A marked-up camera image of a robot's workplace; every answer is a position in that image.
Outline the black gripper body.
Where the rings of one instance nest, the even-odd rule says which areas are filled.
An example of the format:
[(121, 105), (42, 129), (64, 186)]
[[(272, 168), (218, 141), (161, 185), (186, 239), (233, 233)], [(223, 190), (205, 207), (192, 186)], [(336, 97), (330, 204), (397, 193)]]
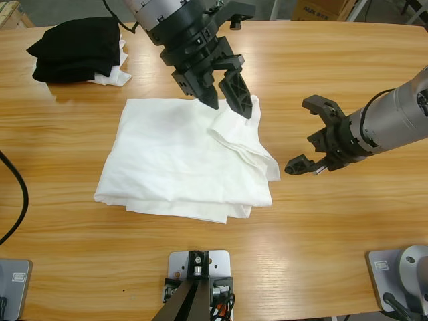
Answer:
[(316, 171), (321, 169), (335, 171), (366, 159), (366, 151), (350, 130), (351, 124), (350, 118), (345, 118), (337, 124), (323, 128), (327, 130), (329, 150), (316, 151), (326, 154), (316, 162)]
[(175, 82), (187, 96), (196, 98), (197, 85), (214, 85), (215, 70), (242, 68), (244, 58), (233, 53), (225, 37), (218, 37), (226, 22), (241, 29), (246, 4), (218, 3), (206, 8), (202, 1), (147, 1), (146, 33), (153, 44), (163, 46), (160, 57), (174, 67)]

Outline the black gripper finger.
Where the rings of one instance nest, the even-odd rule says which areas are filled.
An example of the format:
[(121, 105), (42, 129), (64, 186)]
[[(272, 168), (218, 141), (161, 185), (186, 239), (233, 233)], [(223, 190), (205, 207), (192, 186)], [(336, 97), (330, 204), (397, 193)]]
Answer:
[(242, 68), (226, 71), (224, 78), (219, 83), (219, 87), (230, 109), (240, 116), (250, 119), (253, 103), (251, 93), (241, 75), (241, 71)]
[(327, 130), (322, 129), (314, 134), (310, 135), (307, 138), (308, 142), (313, 145), (315, 148), (315, 151), (328, 151), (329, 145), (328, 145), (328, 137), (327, 137)]
[(198, 84), (196, 89), (196, 97), (201, 103), (207, 105), (208, 107), (214, 110), (219, 109), (218, 95), (214, 85), (204, 86)]
[(316, 170), (316, 163), (308, 160), (304, 154), (289, 160), (285, 166), (285, 173), (289, 175), (302, 175), (304, 173), (311, 173)]

